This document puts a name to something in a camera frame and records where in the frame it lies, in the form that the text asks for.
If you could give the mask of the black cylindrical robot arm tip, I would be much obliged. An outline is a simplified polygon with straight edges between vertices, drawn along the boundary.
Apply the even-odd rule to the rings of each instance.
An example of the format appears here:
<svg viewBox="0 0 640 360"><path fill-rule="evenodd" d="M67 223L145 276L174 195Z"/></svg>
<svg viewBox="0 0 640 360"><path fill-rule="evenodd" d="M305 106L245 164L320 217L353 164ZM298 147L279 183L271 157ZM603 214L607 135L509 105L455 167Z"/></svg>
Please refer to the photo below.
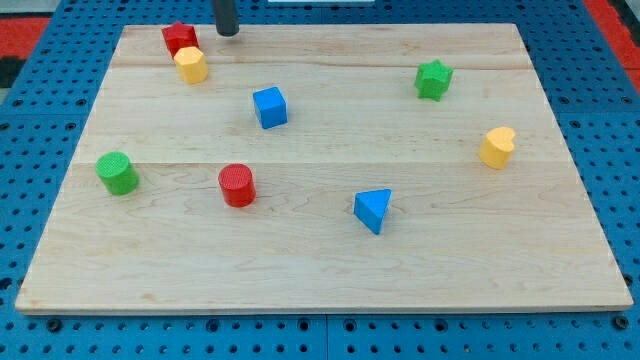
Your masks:
<svg viewBox="0 0 640 360"><path fill-rule="evenodd" d="M238 12L235 0L212 0L216 31L223 37L233 37L239 32Z"/></svg>

